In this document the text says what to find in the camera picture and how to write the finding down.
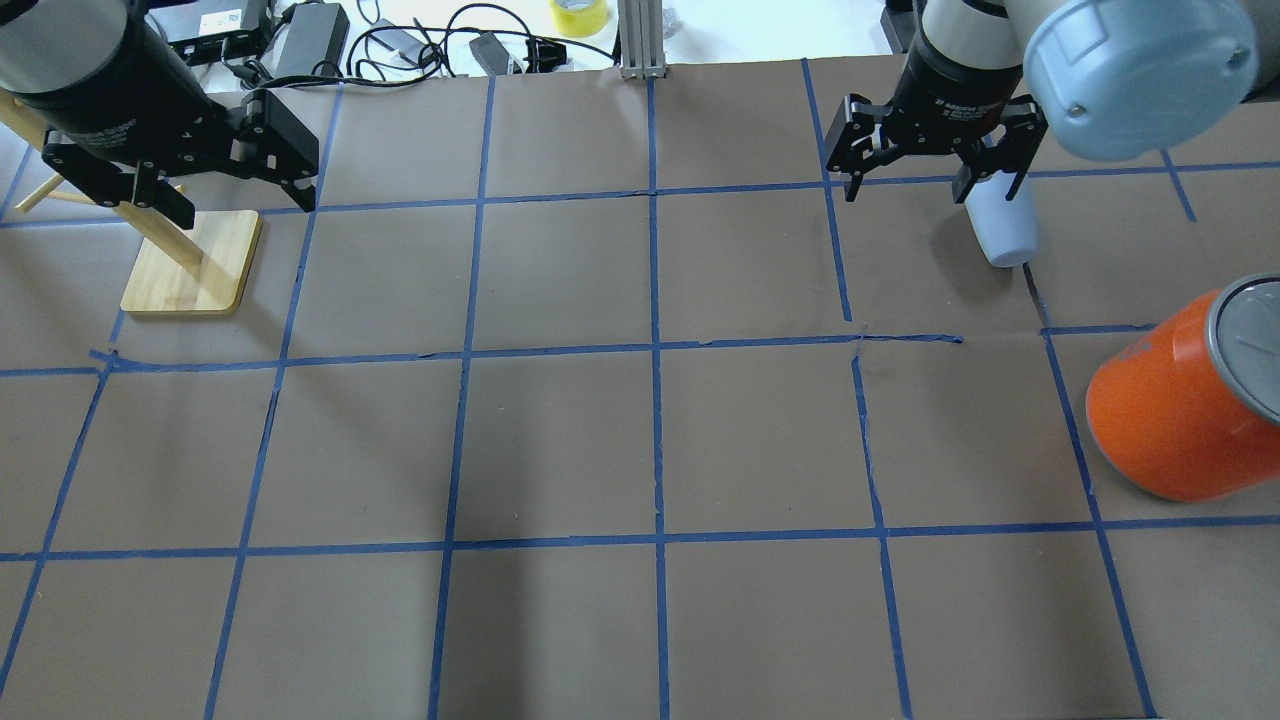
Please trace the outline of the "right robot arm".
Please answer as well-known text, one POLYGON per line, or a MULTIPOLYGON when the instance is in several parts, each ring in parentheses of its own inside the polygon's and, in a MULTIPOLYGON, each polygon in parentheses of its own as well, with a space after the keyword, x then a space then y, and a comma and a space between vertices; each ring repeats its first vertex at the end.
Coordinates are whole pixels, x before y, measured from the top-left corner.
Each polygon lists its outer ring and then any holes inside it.
POLYGON ((1088 161, 1184 143, 1277 77, 1275 1, 914 1, 887 102, 849 94, 826 169, 855 200, 908 156, 955 156, 955 202, 1014 200, 1046 135, 1088 161))

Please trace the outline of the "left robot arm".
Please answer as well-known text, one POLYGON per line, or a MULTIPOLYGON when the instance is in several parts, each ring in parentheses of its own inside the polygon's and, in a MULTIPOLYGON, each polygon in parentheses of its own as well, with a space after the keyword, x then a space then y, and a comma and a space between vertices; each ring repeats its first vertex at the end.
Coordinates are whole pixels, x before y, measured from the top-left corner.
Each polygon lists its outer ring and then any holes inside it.
POLYGON ((172 179, 209 172, 316 208, 315 133, 271 91, 227 108, 145 20, 140 1, 5 1, 3 87, 44 123, 44 163, 93 204, 195 224, 172 179))

